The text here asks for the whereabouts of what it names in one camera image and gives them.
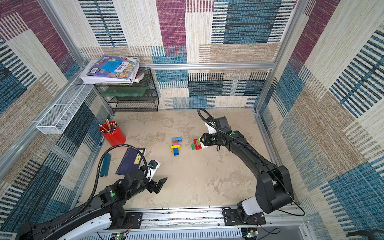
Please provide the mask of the white long lego brick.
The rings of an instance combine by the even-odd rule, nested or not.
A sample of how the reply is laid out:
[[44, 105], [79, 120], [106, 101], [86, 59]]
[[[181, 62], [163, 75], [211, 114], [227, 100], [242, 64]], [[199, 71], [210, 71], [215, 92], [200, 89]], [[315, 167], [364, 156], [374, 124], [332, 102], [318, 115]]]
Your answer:
[[200, 142], [200, 145], [201, 145], [202, 149], [207, 148], [207, 146], [205, 146], [203, 142]]

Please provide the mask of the red long lego brick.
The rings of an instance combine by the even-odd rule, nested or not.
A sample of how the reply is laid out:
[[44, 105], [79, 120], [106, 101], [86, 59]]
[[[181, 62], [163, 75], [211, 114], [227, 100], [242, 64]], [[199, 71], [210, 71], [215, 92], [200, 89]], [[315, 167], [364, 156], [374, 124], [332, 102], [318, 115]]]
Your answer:
[[201, 150], [202, 147], [199, 146], [199, 144], [198, 144], [198, 140], [199, 140], [199, 139], [194, 139], [194, 144], [195, 144], [195, 146], [196, 146], [196, 150]]

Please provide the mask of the light blue long lego brick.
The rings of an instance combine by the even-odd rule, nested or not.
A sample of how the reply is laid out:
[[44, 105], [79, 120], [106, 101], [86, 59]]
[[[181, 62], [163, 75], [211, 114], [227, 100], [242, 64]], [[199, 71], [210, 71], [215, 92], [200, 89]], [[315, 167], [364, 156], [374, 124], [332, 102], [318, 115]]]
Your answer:
[[172, 139], [173, 142], [182, 142], [182, 137], [176, 137]]

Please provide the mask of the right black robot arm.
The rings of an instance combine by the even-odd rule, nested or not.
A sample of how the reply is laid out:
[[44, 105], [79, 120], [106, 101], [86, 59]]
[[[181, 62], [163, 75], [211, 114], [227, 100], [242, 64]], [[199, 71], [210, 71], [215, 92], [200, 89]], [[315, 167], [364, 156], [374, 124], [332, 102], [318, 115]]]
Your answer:
[[270, 214], [294, 202], [288, 169], [266, 160], [240, 132], [204, 133], [200, 142], [206, 147], [225, 147], [240, 158], [257, 179], [255, 195], [238, 203], [237, 214], [242, 222], [247, 223], [253, 217]]

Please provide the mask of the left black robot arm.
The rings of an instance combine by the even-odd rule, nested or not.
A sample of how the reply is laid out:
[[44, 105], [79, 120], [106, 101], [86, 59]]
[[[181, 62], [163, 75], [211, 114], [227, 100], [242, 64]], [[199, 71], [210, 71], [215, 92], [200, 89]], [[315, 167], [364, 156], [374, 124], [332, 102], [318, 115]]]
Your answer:
[[163, 178], [155, 182], [142, 170], [136, 170], [66, 214], [35, 226], [24, 224], [16, 239], [77, 240], [110, 226], [122, 228], [126, 225], [126, 201], [144, 190], [158, 194], [166, 181]]

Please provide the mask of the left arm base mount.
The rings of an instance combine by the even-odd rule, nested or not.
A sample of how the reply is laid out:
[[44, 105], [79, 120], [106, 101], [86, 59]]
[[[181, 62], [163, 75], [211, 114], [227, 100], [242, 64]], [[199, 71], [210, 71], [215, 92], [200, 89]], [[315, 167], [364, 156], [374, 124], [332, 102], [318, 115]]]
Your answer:
[[112, 230], [136, 230], [141, 228], [143, 220], [143, 212], [126, 212], [124, 220], [118, 221], [117, 224], [111, 226]]

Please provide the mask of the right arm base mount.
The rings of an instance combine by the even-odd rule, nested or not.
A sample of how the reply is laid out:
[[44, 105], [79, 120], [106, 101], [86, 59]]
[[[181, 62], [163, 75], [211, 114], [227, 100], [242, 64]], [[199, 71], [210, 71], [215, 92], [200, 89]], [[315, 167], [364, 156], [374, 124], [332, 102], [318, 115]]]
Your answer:
[[221, 212], [226, 226], [266, 224], [264, 213], [257, 213], [249, 216], [243, 213], [240, 209], [232, 209], [229, 207], [222, 208]]

